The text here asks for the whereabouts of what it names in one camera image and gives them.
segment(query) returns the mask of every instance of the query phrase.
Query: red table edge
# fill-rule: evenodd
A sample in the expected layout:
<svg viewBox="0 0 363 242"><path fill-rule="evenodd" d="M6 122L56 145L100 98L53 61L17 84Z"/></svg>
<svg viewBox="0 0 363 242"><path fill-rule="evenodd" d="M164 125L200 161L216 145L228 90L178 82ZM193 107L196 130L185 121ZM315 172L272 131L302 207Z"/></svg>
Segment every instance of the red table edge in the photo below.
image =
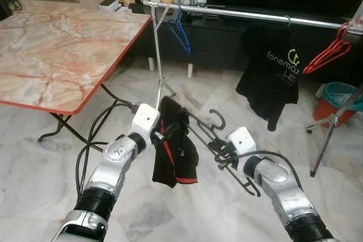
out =
<svg viewBox="0 0 363 242"><path fill-rule="evenodd" d="M133 45L133 43L139 37L139 35L144 31L144 29L150 23L150 21L151 21L151 17L148 18L148 20L145 22L145 24L137 32L137 34L135 35L135 37L132 38L132 40L130 41L130 43L128 44L128 46L124 49L124 51L122 51L122 53L119 55L119 57L116 59L116 61L107 70L107 72L104 74L104 76L101 78L101 80L97 82L97 84L95 85L95 87L87 95L87 97L83 100L83 102L78 106L78 108L76 110L70 111L70 112L68 112L68 111L60 111L60 110L55 110L55 109L48 109L48 108L43 108L43 107L38 107L38 106L32 106L32 105L27 105L27 104L22 104L22 103L16 103L16 102L10 102L10 101L4 101L4 100L0 100L0 103L1 104L18 106L18 107L22 107L22 108L40 110L40 111L44 111L44 112L48 112L48 113L64 114L64 115L67 115L67 116L73 116L75 114L78 114L82 110L82 108L85 106L85 104L89 101L89 99L92 97L92 95L98 90L98 88L100 87L100 85L113 72L113 70L115 69L116 65L119 64L119 62L121 61L121 59L123 58L123 56L129 50L129 48Z"/></svg>

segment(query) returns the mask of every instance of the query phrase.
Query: blue hanger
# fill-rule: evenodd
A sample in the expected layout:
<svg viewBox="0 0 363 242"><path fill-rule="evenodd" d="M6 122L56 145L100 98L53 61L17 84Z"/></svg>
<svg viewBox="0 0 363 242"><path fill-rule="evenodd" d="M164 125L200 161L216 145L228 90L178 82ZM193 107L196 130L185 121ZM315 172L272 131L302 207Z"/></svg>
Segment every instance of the blue hanger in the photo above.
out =
<svg viewBox="0 0 363 242"><path fill-rule="evenodd" d="M189 40L188 40L188 36L187 34L185 33L184 29L183 29L183 26L182 26L182 21L181 21L181 18L182 18L182 7L180 7L180 5L178 4L179 6L179 14L178 14L178 17L175 19L170 19L167 23L168 25L168 28L171 30L171 32L175 35L175 37L177 38L177 40L181 43L181 45L183 46L183 48L185 49L185 51L190 54L191 53L191 47L190 47L190 44L189 44ZM176 29L178 30L178 32L181 32L181 34L183 34L183 37L184 37L184 41L185 43L183 43L182 41L182 38L180 38L180 36L174 31L172 25L176 25Z"/></svg>

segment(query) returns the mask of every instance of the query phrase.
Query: clothes drying rack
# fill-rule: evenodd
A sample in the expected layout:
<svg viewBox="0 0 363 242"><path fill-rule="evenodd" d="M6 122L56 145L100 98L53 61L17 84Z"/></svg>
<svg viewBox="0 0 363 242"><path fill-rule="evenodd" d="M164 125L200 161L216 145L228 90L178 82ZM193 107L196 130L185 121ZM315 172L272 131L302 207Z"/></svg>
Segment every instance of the clothes drying rack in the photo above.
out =
<svg viewBox="0 0 363 242"><path fill-rule="evenodd" d="M151 1L145 1L143 4L151 7L151 18L153 20L155 49L156 49L156 53L157 53L157 64L158 64L158 70L159 70L159 89L158 89L156 106L155 106L156 109L159 108L159 103L160 103L163 87L166 87L172 93L173 96L176 95L176 92L167 84L167 82L163 76L163 73L162 73L162 63L161 63L161 59L160 59L159 40L158 40L158 28L161 26L161 24L166 16L166 13L168 12L169 9L182 9L184 11L190 11L190 12L201 12L201 13L207 13L207 14L217 14L217 15L226 15L226 16L234 16L234 17L241 17L241 18L260 19L260 20L268 20L268 21L274 21L274 22L285 22L285 23L290 23L290 24L301 24L301 25L306 25L306 26L322 27L322 28L339 29L341 27L341 24L300 19L300 18L290 18L289 16L276 16L276 15L267 15L267 14L257 14L257 13L251 13L251 12L219 10L219 9L201 8L201 7L195 7L195 6L183 6L183 5L176 5L176 4L158 3L158 2L151 2ZM156 20L156 8L157 7L164 8L164 12L158 21ZM363 35L363 27L352 26L352 27L350 27L349 32L358 34L358 35ZM329 128L326 138L324 140L324 145L320 151L320 154L314 165L314 168L310 171L311 177L314 177L316 174L316 171L320 165L322 157L327 148L328 142L331 138L331 135L333 133L333 130L334 130L336 124L339 121L340 116L345 112L346 109L348 109L348 107L353 103L354 99L356 99L362 93L362 91L363 91L363 86L361 86L357 90L357 92L349 99L349 101L346 103L346 105L343 106L341 109L339 109L339 111L337 113L329 116L328 118L325 118L324 120L321 120L314 124L306 126L307 132L311 133L312 128L314 128L318 125L321 125L325 122L330 123L330 128Z"/></svg>
<svg viewBox="0 0 363 242"><path fill-rule="evenodd" d="M276 15L267 15L267 14L257 14L251 12L241 12L241 11L229 11L229 10L219 10L219 9L210 9L210 8L201 8L201 7L194 7L194 6L183 6L183 5L176 5L176 4L166 4L166 3L159 3L159 2L152 2L152 1L144 1L144 5L151 7L151 18L153 21L153 30L154 30L154 39L155 39L155 49L157 54L157 65L159 71L159 88L157 94L157 100L155 104L155 108L159 108L159 103L162 95L163 87L166 87L173 96L176 95L176 92L167 84L163 73L162 73L162 63L160 58L160 50L159 50L159 40L158 40L158 29L161 26L166 13L169 9L182 9L184 11L190 12L201 12L207 14L217 14L217 15L226 15L226 16L234 16L234 17L241 17L241 18L250 18L250 19L261 19L261 20L269 20L274 22L290 22L291 24L301 24L307 26L314 26L314 27L322 27L322 28L340 28L340 24L329 23L329 22L321 22L321 21L314 21L314 20L307 20L307 19L300 19L300 18L290 18L288 16L276 16ZM156 20L156 8L164 8L164 12L160 19ZM363 34L363 27L353 26L349 29L350 32L362 35Z"/></svg>

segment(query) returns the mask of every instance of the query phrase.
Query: marble table top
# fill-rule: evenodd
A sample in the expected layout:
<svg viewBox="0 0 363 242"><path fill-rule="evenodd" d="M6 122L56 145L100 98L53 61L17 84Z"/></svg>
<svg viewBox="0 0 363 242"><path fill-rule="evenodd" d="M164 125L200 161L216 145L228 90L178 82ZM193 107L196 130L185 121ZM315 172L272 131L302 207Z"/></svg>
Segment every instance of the marble table top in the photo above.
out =
<svg viewBox="0 0 363 242"><path fill-rule="evenodd" d="M0 22L0 103L77 114L146 27L128 12L41 8Z"/></svg>

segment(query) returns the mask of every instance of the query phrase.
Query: orange bin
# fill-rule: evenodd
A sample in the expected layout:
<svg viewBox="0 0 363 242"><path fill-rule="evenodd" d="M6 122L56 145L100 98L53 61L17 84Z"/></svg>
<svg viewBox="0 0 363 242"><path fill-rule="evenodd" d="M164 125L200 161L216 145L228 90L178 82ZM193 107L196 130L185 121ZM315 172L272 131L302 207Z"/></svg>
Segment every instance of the orange bin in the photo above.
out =
<svg viewBox="0 0 363 242"><path fill-rule="evenodd" d="M336 113L338 108L335 108L329 102L324 99L320 99L318 106L315 108L313 117L316 121L324 119L331 115L332 113ZM354 115L356 111L346 110L342 116L339 118L339 123L336 125L337 127L346 122L352 115ZM322 126L329 128L329 123L324 123Z"/></svg>

